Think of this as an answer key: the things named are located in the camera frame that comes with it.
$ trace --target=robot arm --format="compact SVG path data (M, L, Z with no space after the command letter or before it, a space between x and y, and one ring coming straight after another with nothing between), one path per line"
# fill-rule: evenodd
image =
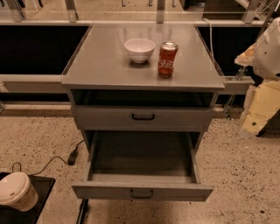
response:
M257 135L280 109L280 17L234 62L252 66L254 73L264 78L261 85L248 90L244 103L241 135L250 137Z

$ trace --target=drawer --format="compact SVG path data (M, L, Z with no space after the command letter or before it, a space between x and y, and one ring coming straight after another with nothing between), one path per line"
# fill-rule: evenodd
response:
M96 131L80 199L205 201L188 132Z
M81 130L205 131L213 116L209 108L77 106L72 111Z

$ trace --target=red can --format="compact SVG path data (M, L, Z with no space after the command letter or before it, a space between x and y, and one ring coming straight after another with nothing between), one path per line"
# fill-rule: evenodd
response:
M178 45L167 41L161 44L159 49L158 74L164 78L170 78L174 71L174 60L178 50Z

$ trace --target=concrete floor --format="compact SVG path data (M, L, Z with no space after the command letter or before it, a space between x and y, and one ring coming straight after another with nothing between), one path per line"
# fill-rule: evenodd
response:
M23 172L38 172L53 156L67 159L82 139L67 108L7 111L0 115L0 172L17 161ZM214 187L206 202L90 200L85 223L278 224L280 134L243 139L238 129L238 119L215 118L202 140L201 181ZM71 183L83 180L87 157L83 143L75 166L54 160L39 174L56 179L39 224L76 222L81 200Z

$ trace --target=bowl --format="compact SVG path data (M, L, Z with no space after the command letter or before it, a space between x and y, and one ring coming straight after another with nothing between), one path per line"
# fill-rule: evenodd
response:
M130 58L136 63L144 63L153 54L155 43L147 38L132 38L124 47Z

